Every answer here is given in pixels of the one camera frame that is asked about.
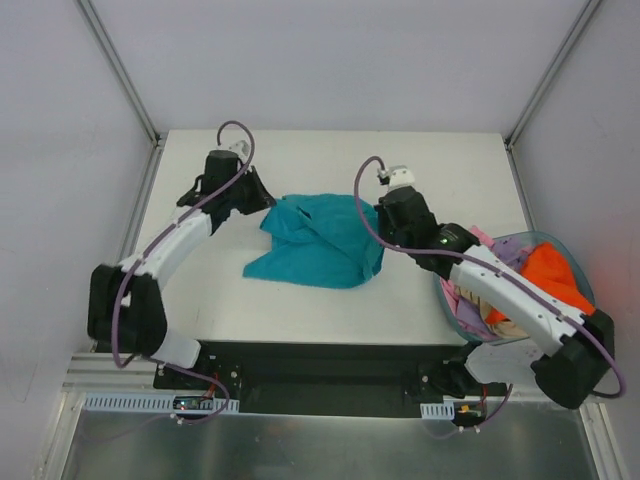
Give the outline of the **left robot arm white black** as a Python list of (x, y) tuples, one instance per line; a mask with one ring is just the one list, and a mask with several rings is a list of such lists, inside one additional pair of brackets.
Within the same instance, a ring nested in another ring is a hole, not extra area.
[(101, 264), (90, 279), (87, 332), (118, 352), (177, 366), (188, 388), (211, 377), (204, 344), (168, 324), (162, 290), (184, 260), (229, 219), (275, 205), (255, 168), (250, 147), (238, 141), (209, 152), (204, 172), (176, 202), (177, 216), (141, 251), (117, 265)]

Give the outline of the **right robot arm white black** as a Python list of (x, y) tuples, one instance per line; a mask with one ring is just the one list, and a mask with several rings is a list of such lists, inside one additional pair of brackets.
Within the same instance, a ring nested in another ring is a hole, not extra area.
[(556, 404), (576, 409), (614, 367), (614, 325), (588, 314), (510, 269), (458, 224), (436, 220), (411, 186), (391, 187), (376, 206), (386, 244), (419, 267), (478, 295), (524, 331), (520, 341), (475, 343), (450, 361), (461, 394), (488, 383), (534, 386)]

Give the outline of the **teal t shirt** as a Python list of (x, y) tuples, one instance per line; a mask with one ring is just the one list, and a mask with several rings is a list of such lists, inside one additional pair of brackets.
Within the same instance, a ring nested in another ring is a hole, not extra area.
[(249, 262), (243, 276), (302, 286), (350, 289), (382, 270), (384, 248), (364, 221), (378, 226), (374, 208), (345, 194), (288, 194), (260, 224), (271, 248)]

